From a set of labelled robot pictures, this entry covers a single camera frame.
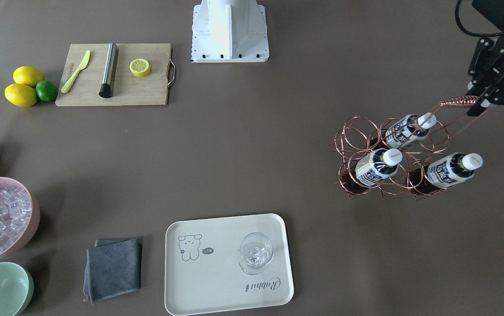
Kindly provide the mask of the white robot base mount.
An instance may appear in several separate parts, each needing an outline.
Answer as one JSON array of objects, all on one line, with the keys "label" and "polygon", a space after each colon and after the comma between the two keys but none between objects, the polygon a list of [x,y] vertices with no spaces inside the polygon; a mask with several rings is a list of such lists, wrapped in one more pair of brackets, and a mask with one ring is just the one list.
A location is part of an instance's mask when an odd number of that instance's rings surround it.
[{"label": "white robot base mount", "polygon": [[255,0],[203,0],[192,17],[193,63],[269,60],[265,7]]}]

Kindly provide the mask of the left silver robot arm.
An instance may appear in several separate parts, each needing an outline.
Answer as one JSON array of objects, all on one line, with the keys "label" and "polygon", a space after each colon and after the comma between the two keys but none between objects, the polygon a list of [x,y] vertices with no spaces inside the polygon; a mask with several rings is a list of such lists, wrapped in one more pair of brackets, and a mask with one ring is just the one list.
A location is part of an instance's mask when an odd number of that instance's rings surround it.
[{"label": "left silver robot arm", "polygon": [[498,28],[497,33],[489,34],[468,31],[460,20],[461,2],[457,2],[457,26],[464,34],[479,39],[468,68],[472,79],[467,92],[467,96],[478,98],[467,114],[478,117],[491,106],[504,105],[504,0],[473,0],[471,4]]}]

